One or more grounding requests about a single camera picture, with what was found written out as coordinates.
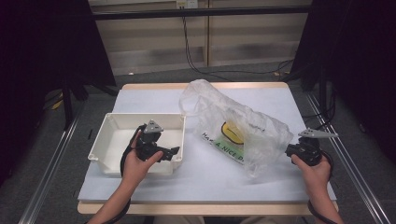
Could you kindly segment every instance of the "cable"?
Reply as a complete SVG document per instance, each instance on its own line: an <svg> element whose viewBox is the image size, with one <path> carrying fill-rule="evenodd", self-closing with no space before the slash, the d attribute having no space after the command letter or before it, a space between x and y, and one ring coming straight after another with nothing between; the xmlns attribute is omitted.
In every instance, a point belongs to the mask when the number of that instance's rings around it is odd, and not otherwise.
<svg viewBox="0 0 396 224"><path fill-rule="evenodd" d="M216 75L213 75L213 74L216 74L216 73L248 73L248 74L258 74L258 75L271 74L271 73L274 73L274 72L279 71L280 69L286 67L289 63L291 63L291 62L293 61L293 59L292 59L292 60L286 60L286 61L284 61L284 62L281 62L281 63L278 65L278 67L277 67L276 70L268 71L268 72L253 72L253 71L240 71L240 70L219 70L219 71L213 71L213 72L203 72L203 71L200 71L198 68L195 67L195 65L194 65L193 62L192 62L191 54L190 54L189 39L188 39L188 35L187 35L187 23L186 23L186 18L185 18L185 17L182 17L182 20L183 20L183 28L184 28L184 39L185 39L185 45L186 45L186 57L187 57L187 62L189 63L189 66L190 66L190 68L191 68L193 71L195 71L195 72L197 72L197 73L200 73L200 74L202 74L202 75L212 76L212 77L218 77L218 78L221 78L221 79L224 79L224 80L233 82L232 80L230 80L230 79L228 79L228 78L226 78L226 77L220 77L220 76L216 76Z"/></svg>

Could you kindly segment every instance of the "wall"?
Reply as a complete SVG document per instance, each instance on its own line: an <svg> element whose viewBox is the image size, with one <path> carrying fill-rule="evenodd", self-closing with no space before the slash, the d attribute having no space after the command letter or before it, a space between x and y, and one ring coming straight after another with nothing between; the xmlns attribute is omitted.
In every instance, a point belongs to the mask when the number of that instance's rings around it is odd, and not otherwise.
<svg viewBox="0 0 396 224"><path fill-rule="evenodd" d="M93 12L175 9L176 1L90 1ZM204 7L275 7L310 5L310 0L199 0ZM294 57L306 14L187 18L194 64L278 62ZM187 66L181 18L98 21L115 75Z"/></svg>

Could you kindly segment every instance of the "plastic bag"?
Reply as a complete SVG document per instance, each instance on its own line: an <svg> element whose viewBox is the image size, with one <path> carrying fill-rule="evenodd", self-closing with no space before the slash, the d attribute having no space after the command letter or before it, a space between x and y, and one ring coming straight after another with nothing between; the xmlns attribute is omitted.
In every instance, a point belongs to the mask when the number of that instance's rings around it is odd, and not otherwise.
<svg viewBox="0 0 396 224"><path fill-rule="evenodd" d="M293 137L287 124L237 103L203 79L188 85L179 107L183 115L199 117L195 134L244 164L251 176L262 174Z"/></svg>

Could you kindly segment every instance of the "hand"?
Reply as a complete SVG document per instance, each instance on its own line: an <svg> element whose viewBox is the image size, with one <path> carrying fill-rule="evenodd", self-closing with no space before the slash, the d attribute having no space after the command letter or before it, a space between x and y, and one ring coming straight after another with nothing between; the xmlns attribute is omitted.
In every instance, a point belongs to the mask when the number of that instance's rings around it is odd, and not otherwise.
<svg viewBox="0 0 396 224"><path fill-rule="evenodd" d="M131 148L136 148L136 142L141 132L139 131L136 138L131 144ZM163 156L163 152L158 151L152 155L148 160L141 161L137 155L136 150L133 149L126 157L123 169L122 182L128 185L137 186L146 176L149 168Z"/></svg>
<svg viewBox="0 0 396 224"><path fill-rule="evenodd" d="M303 172L303 178L306 186L306 193L310 198L323 194L328 194L327 183L330 176L330 164L323 156L316 166L309 166L298 156L291 155L291 160Z"/></svg>

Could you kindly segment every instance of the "wooden table edge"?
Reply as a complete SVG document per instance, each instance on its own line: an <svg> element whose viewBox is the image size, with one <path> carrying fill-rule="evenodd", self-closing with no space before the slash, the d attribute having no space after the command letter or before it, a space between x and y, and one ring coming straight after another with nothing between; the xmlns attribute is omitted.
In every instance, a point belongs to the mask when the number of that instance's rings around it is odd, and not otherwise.
<svg viewBox="0 0 396 224"><path fill-rule="evenodd" d="M336 201L332 202L338 211ZM95 214L103 203L78 203L81 214ZM141 216L311 216L306 203L132 203L127 214Z"/></svg>

